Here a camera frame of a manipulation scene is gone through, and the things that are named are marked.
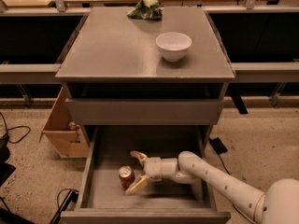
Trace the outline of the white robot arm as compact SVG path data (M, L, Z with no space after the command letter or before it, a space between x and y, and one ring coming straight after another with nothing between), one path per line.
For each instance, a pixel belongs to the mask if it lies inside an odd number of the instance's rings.
M130 155L139 160L143 173L126 190L128 195L137 193L150 182L163 179L180 184L192 184L202 179L256 224L299 224L298 180L281 179L262 192L190 151L166 159L150 158L139 151L132 151Z

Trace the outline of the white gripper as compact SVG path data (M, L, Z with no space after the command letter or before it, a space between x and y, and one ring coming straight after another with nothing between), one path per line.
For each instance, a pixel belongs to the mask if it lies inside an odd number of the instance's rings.
M130 155L137 158L141 165L144 165L145 175L139 175L130 187L125 191L126 195L133 195L143 189L151 181L173 179L178 172L177 158L159 158L148 156L139 151L131 151Z

